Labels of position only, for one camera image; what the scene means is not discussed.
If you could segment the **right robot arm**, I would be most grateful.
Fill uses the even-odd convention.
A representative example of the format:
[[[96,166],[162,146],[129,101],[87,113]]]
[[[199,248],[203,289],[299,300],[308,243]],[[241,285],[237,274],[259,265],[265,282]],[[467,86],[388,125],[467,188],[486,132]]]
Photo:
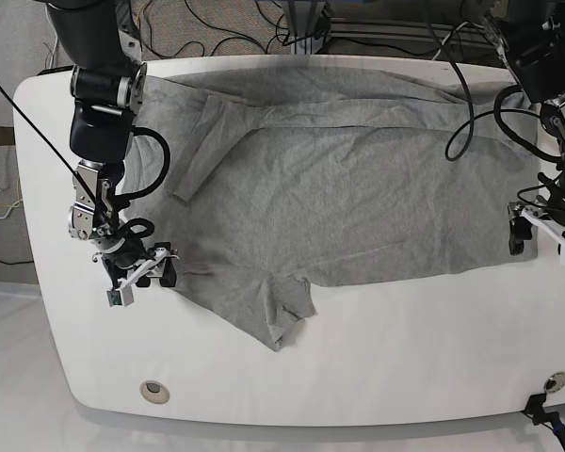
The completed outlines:
[[[170,245],[146,248],[153,234],[144,218],[121,221],[131,202],[156,191],[170,167],[170,148],[154,130],[137,126],[147,65],[142,60],[141,34],[128,1],[48,1],[47,15],[73,62],[70,92],[74,99],[70,149],[79,157],[74,171],[75,202],[70,234],[98,250],[112,283],[110,297],[135,284],[147,287],[153,278],[175,284]],[[120,194],[124,159],[135,137],[150,137],[161,147],[163,166],[147,187]]]

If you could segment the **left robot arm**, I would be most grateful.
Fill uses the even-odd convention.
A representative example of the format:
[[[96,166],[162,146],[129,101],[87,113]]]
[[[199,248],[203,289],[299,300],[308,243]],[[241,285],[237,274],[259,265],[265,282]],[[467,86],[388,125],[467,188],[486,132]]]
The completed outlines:
[[[509,251],[522,253],[532,230],[538,228],[557,242],[565,265],[565,1],[482,1],[479,11],[488,39],[516,82],[494,101],[496,124],[558,172],[553,177],[538,175],[540,186],[549,193],[547,198],[509,204]],[[504,122],[502,104],[517,92],[539,106],[541,126],[557,141],[557,155],[526,142]]]

